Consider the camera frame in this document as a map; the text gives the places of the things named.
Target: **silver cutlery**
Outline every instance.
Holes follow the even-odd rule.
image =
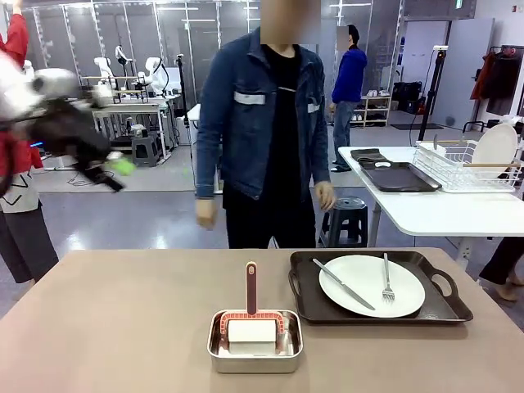
[[[349,288],[347,285],[345,285],[342,280],[339,279],[339,277],[337,277],[335,274],[332,273],[331,270],[329,270],[326,266],[324,266],[321,262],[319,262],[318,260],[316,260],[315,258],[313,258],[313,262],[316,263],[316,265],[322,270],[325,272],[325,274],[327,274],[330,278],[332,278],[338,285],[340,285],[342,287],[342,289],[344,289],[344,291],[346,291],[347,294],[349,294],[353,299],[357,300],[361,305],[363,305],[364,307],[372,310],[372,311],[375,311],[375,308],[370,305],[366,300],[364,300],[362,297],[360,297],[355,291],[353,291],[351,288]]]
[[[384,269],[386,270],[386,289],[382,291],[382,297],[385,300],[395,300],[395,293],[390,287],[390,261],[387,259],[387,253],[384,253]]]

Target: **denim jacket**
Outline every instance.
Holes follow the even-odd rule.
[[[304,198],[312,175],[315,184],[330,178],[323,64],[313,52],[303,47],[299,50],[296,115]],[[260,46],[260,29],[228,43],[216,54],[201,96],[197,198],[214,195],[221,140],[224,181],[255,200],[260,198],[269,161],[277,90]]]

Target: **hand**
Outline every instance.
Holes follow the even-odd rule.
[[[322,210],[330,210],[337,202],[335,188],[330,182],[319,182],[314,186]]]
[[[22,3],[23,3],[23,0],[14,0],[14,2],[13,2],[13,14],[22,15]]]
[[[205,229],[211,230],[216,221],[216,204],[214,199],[197,199],[195,204],[196,221]]]

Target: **white dish rack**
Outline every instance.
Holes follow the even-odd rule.
[[[476,141],[417,142],[413,164],[445,192],[515,192],[524,162],[472,164]]]

